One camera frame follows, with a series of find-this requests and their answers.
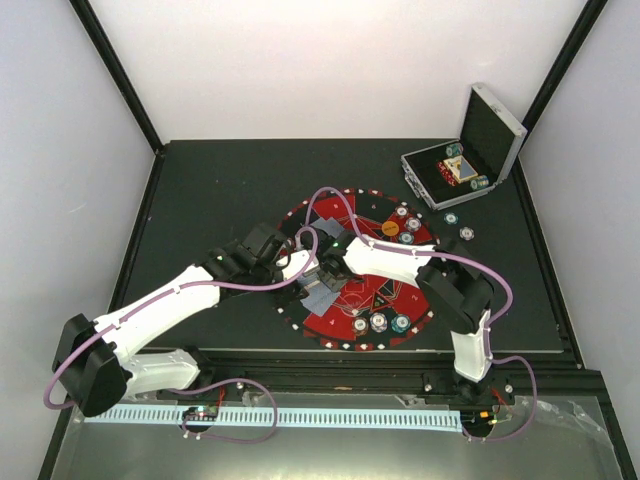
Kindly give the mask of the black triangular marker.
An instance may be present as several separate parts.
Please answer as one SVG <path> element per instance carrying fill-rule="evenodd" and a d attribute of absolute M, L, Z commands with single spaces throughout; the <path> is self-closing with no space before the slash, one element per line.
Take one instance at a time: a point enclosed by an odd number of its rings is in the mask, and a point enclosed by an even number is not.
<path fill-rule="evenodd" d="M 393 305 L 392 300 L 387 296 L 383 295 L 382 293 L 380 293 L 379 291 L 375 291 L 373 293 L 371 300 L 372 300 L 371 306 L 370 306 L 371 313 L 388 309 Z"/>

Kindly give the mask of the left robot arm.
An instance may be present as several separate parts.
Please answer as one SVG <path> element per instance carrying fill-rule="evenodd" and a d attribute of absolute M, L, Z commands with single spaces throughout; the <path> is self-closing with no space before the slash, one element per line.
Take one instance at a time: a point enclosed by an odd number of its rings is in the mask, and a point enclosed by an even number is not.
<path fill-rule="evenodd" d="M 242 241 L 210 251 L 204 262 L 143 298 L 94 320 L 67 320 L 43 402 L 52 410 L 77 407 L 87 417 L 121 399 L 157 390 L 183 390 L 193 399 L 214 388 L 213 372 L 185 350 L 145 354 L 143 348 L 182 321 L 249 292 L 281 290 L 317 265 L 318 237 L 302 228 L 294 238 L 261 224 Z"/>

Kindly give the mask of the blue playing card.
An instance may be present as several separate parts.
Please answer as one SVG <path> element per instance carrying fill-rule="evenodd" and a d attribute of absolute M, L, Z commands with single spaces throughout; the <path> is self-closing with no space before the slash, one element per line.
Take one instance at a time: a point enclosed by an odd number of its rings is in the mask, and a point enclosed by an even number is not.
<path fill-rule="evenodd" d="M 322 317 L 339 296 L 338 292 L 316 290 L 303 298 L 300 303 L 310 313 Z"/>
<path fill-rule="evenodd" d="M 326 223 L 333 223 L 333 224 L 337 224 L 339 223 L 335 218 L 330 217 L 328 219 L 324 219 L 324 218 L 318 218 L 317 220 L 315 220 L 314 222 L 311 223 L 311 226 L 317 230 L 322 230 L 322 227 L 326 224 Z"/>
<path fill-rule="evenodd" d="M 344 232 L 344 228 L 339 224 L 333 224 L 333 223 L 326 223 L 323 227 L 322 230 L 331 237 L 334 238 L 338 238 L 343 232 Z"/>

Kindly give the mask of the orange big blind button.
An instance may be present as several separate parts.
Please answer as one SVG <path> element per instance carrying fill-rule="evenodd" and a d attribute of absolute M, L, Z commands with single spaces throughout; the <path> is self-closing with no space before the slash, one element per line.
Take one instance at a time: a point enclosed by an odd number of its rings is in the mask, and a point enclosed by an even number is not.
<path fill-rule="evenodd" d="M 400 227 L 395 221 L 385 221 L 381 225 L 381 233 L 387 237 L 394 237 L 400 232 Z"/>

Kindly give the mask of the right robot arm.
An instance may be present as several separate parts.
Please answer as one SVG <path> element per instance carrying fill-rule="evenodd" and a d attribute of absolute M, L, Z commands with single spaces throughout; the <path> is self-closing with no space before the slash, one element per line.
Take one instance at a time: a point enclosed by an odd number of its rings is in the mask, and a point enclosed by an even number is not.
<path fill-rule="evenodd" d="M 446 394 L 469 405 L 491 390 L 487 336 L 494 288 L 481 265 L 452 246 L 449 253 L 440 245 L 401 245 L 343 233 L 317 258 L 320 271 L 335 280 L 372 275 L 419 289 L 450 331 L 454 373 Z"/>

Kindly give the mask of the clear round dealer button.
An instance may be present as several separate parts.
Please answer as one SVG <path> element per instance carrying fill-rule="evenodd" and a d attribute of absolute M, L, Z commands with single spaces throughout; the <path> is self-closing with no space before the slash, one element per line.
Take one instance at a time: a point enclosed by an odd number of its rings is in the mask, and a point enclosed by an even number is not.
<path fill-rule="evenodd" d="M 359 295 L 347 294 L 340 297 L 341 309 L 350 317 L 357 317 L 362 310 L 363 300 Z"/>

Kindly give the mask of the grey white chip stack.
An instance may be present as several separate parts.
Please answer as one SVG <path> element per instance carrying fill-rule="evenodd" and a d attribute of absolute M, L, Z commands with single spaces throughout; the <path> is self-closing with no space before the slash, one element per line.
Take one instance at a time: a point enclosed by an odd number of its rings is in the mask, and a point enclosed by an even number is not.
<path fill-rule="evenodd" d="M 463 227 L 460 229 L 460 237 L 465 241 L 470 241 L 474 238 L 474 231 L 469 227 Z"/>

